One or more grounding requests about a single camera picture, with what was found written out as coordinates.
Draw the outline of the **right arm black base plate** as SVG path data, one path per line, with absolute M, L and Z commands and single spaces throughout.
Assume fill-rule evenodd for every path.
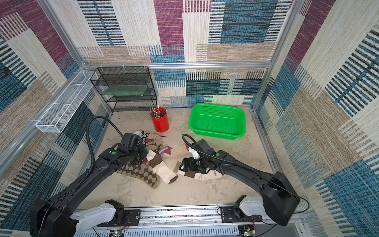
M 222 223 L 262 222 L 261 215 L 247 216 L 233 206 L 220 206 L 217 208 L 217 214 L 221 216 Z

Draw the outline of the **beige sock magenta purple stripes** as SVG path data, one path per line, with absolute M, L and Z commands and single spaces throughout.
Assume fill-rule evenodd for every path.
M 186 144 L 182 144 L 178 148 L 172 148 L 168 145 L 165 145 L 158 151 L 158 153 L 163 158 L 177 159 L 185 155 L 188 155 L 190 152 L 189 147 Z

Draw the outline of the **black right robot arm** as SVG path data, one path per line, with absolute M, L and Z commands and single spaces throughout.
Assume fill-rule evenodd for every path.
M 223 150 L 214 151 L 204 139 L 196 142 L 188 134 L 183 134 L 182 139 L 193 155 L 182 160 L 181 171 L 202 175 L 216 171 L 229 175 L 260 194 L 271 220 L 280 226 L 288 224 L 301 199 L 283 173 L 271 174 L 252 168 Z

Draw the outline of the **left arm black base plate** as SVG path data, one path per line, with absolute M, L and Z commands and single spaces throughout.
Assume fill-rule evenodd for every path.
M 116 217 L 110 222 L 97 225 L 97 227 L 135 227 L 139 225 L 140 214 L 140 209 L 125 209 L 121 219 Z

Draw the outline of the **brown white striped sock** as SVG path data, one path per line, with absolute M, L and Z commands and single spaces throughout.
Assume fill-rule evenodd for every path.
M 153 172 L 157 174 L 165 184 L 172 184 L 177 180 L 177 174 L 166 165 L 159 153 L 150 150 L 146 158 Z
M 179 170 L 180 165 L 181 163 L 177 162 L 174 169 L 175 173 L 177 173 L 178 175 L 182 175 L 182 176 L 196 179 L 199 181 L 206 181 L 210 179 L 217 179 L 217 178 L 223 177 L 223 175 L 217 171 L 210 171 L 208 174 L 196 173 L 194 171 L 184 172 L 184 171 Z

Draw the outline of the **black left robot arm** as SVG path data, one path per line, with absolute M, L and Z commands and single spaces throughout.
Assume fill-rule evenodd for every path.
M 30 235 L 32 237 L 73 237 L 76 234 L 101 224 L 100 213 L 96 211 L 86 221 L 76 217 L 75 210 L 82 201 L 106 178 L 127 164 L 139 165 L 148 151 L 142 138 L 134 133 L 121 133 L 121 142 L 106 149 L 95 158 L 86 127 L 86 140 L 90 154 L 89 169 L 63 191 L 49 198 L 47 202 L 38 199 L 30 209 Z

